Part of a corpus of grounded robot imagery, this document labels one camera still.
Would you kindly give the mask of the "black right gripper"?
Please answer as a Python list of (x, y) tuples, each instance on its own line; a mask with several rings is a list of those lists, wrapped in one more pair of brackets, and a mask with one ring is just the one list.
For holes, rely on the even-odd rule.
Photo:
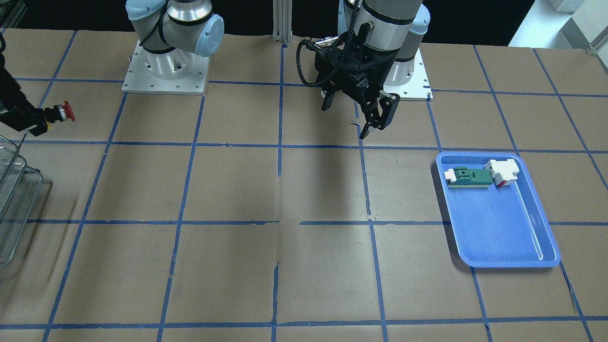
[(0, 121), (17, 132), (46, 133), (44, 110), (33, 106), (18, 82), (6, 69), (6, 59), (0, 57)]

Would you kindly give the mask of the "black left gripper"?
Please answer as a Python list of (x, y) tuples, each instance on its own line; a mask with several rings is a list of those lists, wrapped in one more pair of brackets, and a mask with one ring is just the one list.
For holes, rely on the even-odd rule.
[(322, 111), (333, 104), (338, 91), (357, 102), (365, 116), (359, 139), (365, 139), (371, 128), (384, 130), (393, 120), (400, 96), (380, 93), (397, 50), (381, 51), (363, 43), (351, 30), (338, 37), (316, 41), (314, 67), (321, 83)]

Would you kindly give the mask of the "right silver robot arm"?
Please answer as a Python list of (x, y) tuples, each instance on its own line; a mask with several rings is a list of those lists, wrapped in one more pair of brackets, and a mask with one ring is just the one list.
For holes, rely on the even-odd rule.
[(59, 66), (59, 58), (74, 42), (67, 54), (61, 80), (65, 96), (76, 92), (76, 110), (84, 118), (83, 130), (95, 132), (103, 116), (104, 95), (87, 84), (96, 78), (115, 81), (125, 71), (123, 91), (128, 93), (126, 114), (119, 121), (119, 139), (145, 140), (145, 130), (158, 128), (162, 134), (185, 131), (195, 126), (195, 100), (204, 97), (208, 68), (230, 65), (235, 71), (251, 62), (251, 72), (264, 74), (269, 67), (256, 63), (263, 57), (260, 48), (222, 47), (224, 21), (208, 0), (129, 0), (128, 17), (135, 32), (64, 32), (27, 30), (24, 41), (9, 30), (1, 37), (1, 48), (15, 48), (15, 56), (1, 58), (1, 123), (20, 134), (39, 136), (52, 124), (73, 121), (68, 101), (50, 107), (37, 107), (10, 74), (10, 67), (22, 71), (42, 65), (48, 76)]

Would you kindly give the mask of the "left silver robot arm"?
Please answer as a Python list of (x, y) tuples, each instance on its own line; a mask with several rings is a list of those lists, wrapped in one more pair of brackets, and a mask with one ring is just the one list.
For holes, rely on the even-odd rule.
[(432, 93), (419, 50), (430, 24), (420, 0), (342, 0), (337, 36), (303, 45), (315, 53), (322, 110), (341, 92), (361, 109), (359, 135), (389, 126), (404, 100), (430, 100)]

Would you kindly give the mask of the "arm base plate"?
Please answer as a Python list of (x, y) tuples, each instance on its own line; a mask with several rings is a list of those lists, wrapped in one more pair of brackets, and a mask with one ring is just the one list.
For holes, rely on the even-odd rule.
[(140, 95), (204, 95), (209, 62), (209, 57), (178, 48), (152, 54), (137, 41), (122, 91)]
[(401, 101), (434, 99), (420, 50), (417, 50), (413, 60), (395, 61), (383, 90), (386, 93), (399, 95)]

